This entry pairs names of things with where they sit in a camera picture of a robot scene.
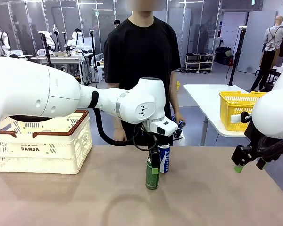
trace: plastic crate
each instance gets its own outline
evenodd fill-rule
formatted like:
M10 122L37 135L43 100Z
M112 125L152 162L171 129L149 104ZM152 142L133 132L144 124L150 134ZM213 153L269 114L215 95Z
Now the plastic crate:
M220 117L225 128L228 131L245 131L247 123L231 123L231 116L241 114L242 112L251 113L257 100L266 93L251 92L220 92Z
M92 139L88 111L27 123L10 118L0 126L0 172L77 174Z

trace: yellow basket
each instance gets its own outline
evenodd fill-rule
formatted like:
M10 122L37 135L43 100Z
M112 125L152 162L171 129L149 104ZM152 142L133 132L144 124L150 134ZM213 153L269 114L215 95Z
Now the yellow basket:
M231 123L231 116L241 114L242 112L251 113L256 101L266 93L251 92L220 92L220 117L225 128L228 131L245 131L248 124Z

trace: background robot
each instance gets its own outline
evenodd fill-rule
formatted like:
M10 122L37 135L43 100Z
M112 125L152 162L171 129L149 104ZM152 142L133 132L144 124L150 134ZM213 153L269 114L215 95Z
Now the background robot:
M66 45L66 52L69 53L71 51L72 55L76 55L76 51L81 54L82 49L84 48L84 36L82 31L78 28L74 30L72 33L72 39L68 40Z
M6 57L9 57L10 55L9 37L6 32L2 32L1 30L0 30L0 42L1 42L1 48L3 49Z
M53 31L53 33L56 35L58 51L61 52L60 43L59 43L59 41L58 41L58 35L60 34L60 32L58 31L56 24L53 25L52 31Z
M47 45L47 48L49 50L49 53L50 54L53 54L53 52L56 50L57 46L56 46L56 43L55 41L52 39L52 33L49 32L49 31L38 31L38 33L41 35L41 39L42 39L42 34L45 35L45 38L46 38L46 45ZM43 52L44 53L44 50L39 50L38 51L38 55L40 55L39 53Z

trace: white robotic arm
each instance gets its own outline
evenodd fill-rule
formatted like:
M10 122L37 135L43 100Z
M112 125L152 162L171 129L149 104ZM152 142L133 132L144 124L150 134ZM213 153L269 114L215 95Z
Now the white robotic arm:
M56 24L53 25L52 31L53 31L56 35L59 35L59 34L60 34L60 32L59 32L58 29L57 29Z
M52 39L52 33L49 31L38 31L39 34L44 34L47 42L47 46L49 47L49 50L52 52L56 50L56 44L54 40Z
M64 117L79 107L90 107L131 124L143 122L148 132L169 136L178 129L176 123L165 117L161 80L140 79L129 91L97 89L80 85L61 70L29 61L0 57L0 65L0 74L8 81L0 81L0 121L14 115Z
M2 41L2 49L7 57L10 55L10 44L9 44L9 38L8 34L6 32L2 32L0 30L0 41Z
M80 29L75 29L72 33L72 39L68 40L67 46L68 51L78 51L81 52L84 48L84 37Z
M247 112L241 114L241 121L249 122L244 134L250 144L237 146L232 155L237 172L258 158L257 167L262 170L267 162L283 154L283 73L273 90L256 102L251 116Z

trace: mannequin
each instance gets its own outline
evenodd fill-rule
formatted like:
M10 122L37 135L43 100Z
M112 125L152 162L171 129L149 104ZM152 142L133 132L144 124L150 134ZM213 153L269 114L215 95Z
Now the mannequin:
M1 48L4 50L6 57L9 57L10 55L10 43L8 34L6 32L2 32L0 30L0 42L2 42Z
M251 91L254 91L259 83L259 91L263 89L263 86L268 79L268 72L272 67L274 58L279 55L280 45L283 38L283 27L280 27L282 22L283 17L277 16L275 18L275 25L268 28L264 34L264 51L261 60L260 72L251 87Z

